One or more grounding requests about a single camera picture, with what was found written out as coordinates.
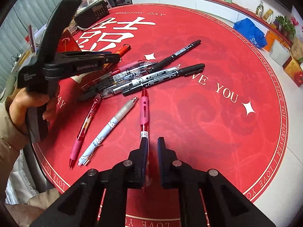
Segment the white blue patterned pen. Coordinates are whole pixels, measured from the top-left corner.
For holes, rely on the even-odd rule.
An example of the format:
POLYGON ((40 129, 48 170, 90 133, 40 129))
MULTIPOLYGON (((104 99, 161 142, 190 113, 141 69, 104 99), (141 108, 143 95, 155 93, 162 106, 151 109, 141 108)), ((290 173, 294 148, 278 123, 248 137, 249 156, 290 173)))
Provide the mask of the white blue patterned pen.
POLYGON ((90 162, 97 148, 102 145, 103 140, 126 116, 126 114, 135 106, 137 101, 138 96, 133 97, 113 116, 113 118, 106 124, 106 126, 100 131, 96 138, 87 147, 85 152, 80 156, 79 162, 77 163, 78 166, 86 166, 90 162))

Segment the grey grip pen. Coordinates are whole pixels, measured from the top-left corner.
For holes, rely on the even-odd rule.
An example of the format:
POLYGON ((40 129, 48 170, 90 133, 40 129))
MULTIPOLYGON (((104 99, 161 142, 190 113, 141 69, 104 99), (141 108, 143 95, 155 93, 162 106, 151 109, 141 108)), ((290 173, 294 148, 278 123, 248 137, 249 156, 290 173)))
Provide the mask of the grey grip pen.
POLYGON ((157 63, 158 63, 157 61, 156 62, 147 61, 143 64, 140 64, 139 66, 136 66, 129 70, 122 71, 121 73, 118 73, 114 76, 111 76, 108 79, 110 79, 110 81, 117 81, 117 80, 122 79, 125 76, 129 76, 131 73, 135 73, 136 76, 138 76, 138 75, 142 76, 143 73, 146 73, 147 70, 149 70, 152 66, 154 66, 157 63))
POLYGON ((97 94, 101 94, 105 89, 117 87, 121 84, 125 84, 133 79, 141 77, 140 75, 136 76, 135 73, 131 73, 129 76, 125 76, 120 80, 117 81, 110 81, 110 79, 104 79, 103 81, 94 84, 93 86, 89 87, 84 93, 79 97, 80 101, 88 100, 90 98, 95 97, 97 94))

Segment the red pen pink barrel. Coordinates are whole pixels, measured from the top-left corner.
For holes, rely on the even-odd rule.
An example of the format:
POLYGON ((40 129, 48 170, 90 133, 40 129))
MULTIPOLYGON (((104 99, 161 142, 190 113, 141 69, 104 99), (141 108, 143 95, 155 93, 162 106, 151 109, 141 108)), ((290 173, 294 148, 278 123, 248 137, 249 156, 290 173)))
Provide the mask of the red pen pink barrel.
POLYGON ((140 138, 146 138, 149 141, 149 99, 147 89, 142 89, 140 99, 140 138))

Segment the red pen pink grip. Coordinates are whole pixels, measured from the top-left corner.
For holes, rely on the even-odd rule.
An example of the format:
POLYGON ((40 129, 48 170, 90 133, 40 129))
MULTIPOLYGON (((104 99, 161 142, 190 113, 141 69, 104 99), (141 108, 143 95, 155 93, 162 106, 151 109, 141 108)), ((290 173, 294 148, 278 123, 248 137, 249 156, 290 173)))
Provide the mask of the red pen pink grip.
POLYGON ((86 118, 84 119, 82 126, 79 130, 79 133, 77 135, 77 138, 72 146, 72 150, 71 150, 71 154, 69 157, 69 170, 71 170, 77 160, 78 154, 80 152, 81 146, 83 144, 85 135, 87 133, 87 130, 89 128, 89 125, 91 123, 91 121, 93 120, 97 110, 99 109, 99 106, 101 104, 102 101, 102 95, 101 94, 97 94, 94 98, 94 102, 92 103, 90 110, 86 116, 86 118))

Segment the red cylindrical tube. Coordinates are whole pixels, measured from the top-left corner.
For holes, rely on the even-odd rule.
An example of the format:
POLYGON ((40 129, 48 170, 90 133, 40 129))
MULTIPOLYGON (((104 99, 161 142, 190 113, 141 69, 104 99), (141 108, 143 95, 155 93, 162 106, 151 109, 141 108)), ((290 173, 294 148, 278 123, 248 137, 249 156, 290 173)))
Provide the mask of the red cylindrical tube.
POLYGON ((129 44, 124 44, 121 48, 119 48, 115 54, 118 54, 120 57, 124 56, 127 52, 129 52, 131 46, 129 44))

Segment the clear red gel pen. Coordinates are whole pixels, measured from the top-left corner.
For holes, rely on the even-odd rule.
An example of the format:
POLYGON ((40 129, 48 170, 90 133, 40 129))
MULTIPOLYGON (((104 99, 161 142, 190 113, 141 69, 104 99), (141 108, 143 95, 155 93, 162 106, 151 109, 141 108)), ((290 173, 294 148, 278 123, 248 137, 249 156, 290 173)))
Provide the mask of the clear red gel pen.
POLYGON ((129 63, 129 64, 126 64, 124 66, 118 67, 118 68, 114 69, 113 71, 111 71, 109 73, 106 73, 105 75, 102 75, 102 76, 100 76, 100 77, 98 77, 98 78, 96 78, 96 79, 88 82, 87 84, 83 85, 81 87, 81 90, 82 91, 86 91, 87 89, 89 89, 89 87, 93 86, 94 84, 99 83, 100 81, 102 81, 104 79, 107 79, 107 78, 109 78, 111 76, 114 76, 114 75, 116 75, 118 73, 121 73, 122 71, 129 70, 131 68, 139 66, 140 64, 143 64, 145 62, 147 62, 147 60, 143 59, 143 60, 135 61, 133 63, 129 63))

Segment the clear white label pen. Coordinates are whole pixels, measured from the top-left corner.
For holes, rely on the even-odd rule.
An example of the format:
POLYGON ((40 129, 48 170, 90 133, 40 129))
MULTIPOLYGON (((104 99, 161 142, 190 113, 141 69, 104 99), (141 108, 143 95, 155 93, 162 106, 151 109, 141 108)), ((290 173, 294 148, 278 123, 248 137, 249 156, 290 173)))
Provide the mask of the clear white label pen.
POLYGON ((120 94, 123 91, 130 90, 131 88, 137 87, 140 84, 148 82, 149 80, 156 79, 156 78, 158 78, 162 75, 165 75, 165 74, 173 73, 173 72, 175 72, 176 70, 179 70, 179 69, 180 69, 180 67, 171 67, 171 68, 168 68, 168 69, 165 69, 165 70, 160 70, 160 71, 157 71, 155 73, 151 73, 151 74, 148 74, 148 75, 138 77, 138 78, 133 79, 133 80, 131 80, 131 81, 125 83, 125 84, 121 84, 117 87, 112 87, 112 88, 105 89, 102 92, 102 97, 103 98, 108 98, 110 96, 120 94))

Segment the black marker pen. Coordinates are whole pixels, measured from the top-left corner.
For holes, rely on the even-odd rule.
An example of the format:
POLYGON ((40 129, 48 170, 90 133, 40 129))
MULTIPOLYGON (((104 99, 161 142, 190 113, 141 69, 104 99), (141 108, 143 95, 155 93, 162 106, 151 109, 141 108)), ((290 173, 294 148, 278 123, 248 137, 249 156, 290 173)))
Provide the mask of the black marker pen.
POLYGON ((141 91, 143 88, 149 88, 149 87, 157 85, 161 82, 165 82, 165 81, 175 79, 178 77, 189 77, 191 75, 201 73, 204 70, 204 68, 205 68, 205 64, 196 64, 196 65, 192 65, 189 67, 181 68, 179 70, 176 70, 173 73, 162 75, 156 79, 149 80, 146 83, 140 84, 137 87, 133 87, 130 90, 123 91, 122 95, 129 96, 131 94, 141 91))

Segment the thin black marker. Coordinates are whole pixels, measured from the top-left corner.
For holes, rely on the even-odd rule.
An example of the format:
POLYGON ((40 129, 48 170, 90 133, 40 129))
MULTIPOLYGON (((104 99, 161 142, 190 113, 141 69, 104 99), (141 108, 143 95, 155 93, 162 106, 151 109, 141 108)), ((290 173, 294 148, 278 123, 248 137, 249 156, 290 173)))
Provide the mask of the thin black marker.
POLYGON ((199 46, 201 44, 201 40, 196 40, 193 43, 190 43, 189 45, 187 45, 186 47, 180 49, 179 51, 177 51, 176 53, 168 56, 167 58, 163 59, 162 61, 158 62, 157 64, 155 64, 153 67, 151 67, 147 73, 151 74, 157 71, 162 70, 163 68, 167 67, 169 64, 171 64, 173 61, 175 61, 176 59, 180 58, 181 56, 183 56, 184 54, 186 54, 187 52, 193 50, 194 48, 196 48, 197 46, 199 46))

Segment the red cardboard fruit box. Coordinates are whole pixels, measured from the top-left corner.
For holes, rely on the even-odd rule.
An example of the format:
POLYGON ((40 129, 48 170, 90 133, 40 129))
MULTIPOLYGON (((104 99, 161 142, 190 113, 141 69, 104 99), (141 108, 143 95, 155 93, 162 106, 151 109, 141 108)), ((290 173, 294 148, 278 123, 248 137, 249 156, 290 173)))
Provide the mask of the red cardboard fruit box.
POLYGON ((76 40, 73 38, 72 34, 68 31, 68 29, 65 29, 59 39, 56 52, 61 53, 74 51, 81 51, 81 49, 76 40))

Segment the black radio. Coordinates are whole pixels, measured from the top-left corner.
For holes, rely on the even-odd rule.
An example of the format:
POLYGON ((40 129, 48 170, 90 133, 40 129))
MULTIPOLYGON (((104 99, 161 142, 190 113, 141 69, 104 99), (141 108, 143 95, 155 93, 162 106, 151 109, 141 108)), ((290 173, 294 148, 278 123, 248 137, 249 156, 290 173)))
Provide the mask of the black radio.
POLYGON ((99 20, 109 15, 108 2, 101 0, 88 6, 80 13, 76 14, 74 21, 76 25, 83 29, 88 29, 99 20))

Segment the round red wedding rug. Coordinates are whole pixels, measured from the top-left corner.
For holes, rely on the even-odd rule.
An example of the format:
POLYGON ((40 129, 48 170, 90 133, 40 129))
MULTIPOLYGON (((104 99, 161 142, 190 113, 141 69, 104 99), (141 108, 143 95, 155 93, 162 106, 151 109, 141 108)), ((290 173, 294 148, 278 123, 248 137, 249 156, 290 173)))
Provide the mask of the round red wedding rug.
MULTIPOLYGON (((251 202, 265 191, 281 164, 288 112, 281 85, 261 53, 232 27, 206 14, 149 4, 113 8, 106 22, 74 35, 82 50, 131 50, 117 66, 142 59, 161 61, 189 43, 201 44, 167 68, 205 64, 202 73, 147 89, 149 174, 145 190, 128 190, 126 226, 180 226, 178 192, 160 183, 157 139, 194 169, 216 168, 251 202)), ((79 157, 118 110, 134 96, 135 107, 103 141, 88 166, 69 170, 69 156, 94 96, 79 101, 91 73, 60 82, 57 117, 48 137, 33 148, 43 173, 64 193, 85 171, 111 169, 140 144, 141 91, 104 99, 87 130, 79 157)))

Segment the red gift box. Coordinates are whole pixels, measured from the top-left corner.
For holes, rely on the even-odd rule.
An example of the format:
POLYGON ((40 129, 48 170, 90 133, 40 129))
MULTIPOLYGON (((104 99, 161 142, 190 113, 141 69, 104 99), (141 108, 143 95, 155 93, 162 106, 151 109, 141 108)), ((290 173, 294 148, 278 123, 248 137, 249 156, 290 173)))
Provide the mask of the red gift box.
POLYGON ((295 82, 298 87, 302 85, 303 72, 300 67, 300 64, 296 61, 296 59, 290 56, 283 64, 283 70, 295 82))

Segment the blue plastic bag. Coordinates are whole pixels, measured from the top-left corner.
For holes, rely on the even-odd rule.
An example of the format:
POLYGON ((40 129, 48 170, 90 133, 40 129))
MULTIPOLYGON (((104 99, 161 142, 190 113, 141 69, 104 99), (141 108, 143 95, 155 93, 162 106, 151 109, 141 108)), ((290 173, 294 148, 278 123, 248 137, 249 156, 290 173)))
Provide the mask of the blue plastic bag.
POLYGON ((249 40, 256 48, 261 49, 268 44, 265 34, 256 27, 250 19, 242 19, 236 22, 233 28, 249 40))

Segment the potted plant right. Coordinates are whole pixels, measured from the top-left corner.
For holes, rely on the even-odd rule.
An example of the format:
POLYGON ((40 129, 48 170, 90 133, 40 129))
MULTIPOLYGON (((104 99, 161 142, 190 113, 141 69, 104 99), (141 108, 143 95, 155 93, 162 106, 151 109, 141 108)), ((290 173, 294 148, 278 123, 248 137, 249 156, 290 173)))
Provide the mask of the potted plant right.
POLYGON ((289 19, 286 16, 279 15, 275 18, 274 23, 276 24, 277 29, 282 33, 284 37, 286 37, 290 42, 294 41, 294 37, 296 34, 296 26, 299 25, 295 17, 291 17, 289 19))

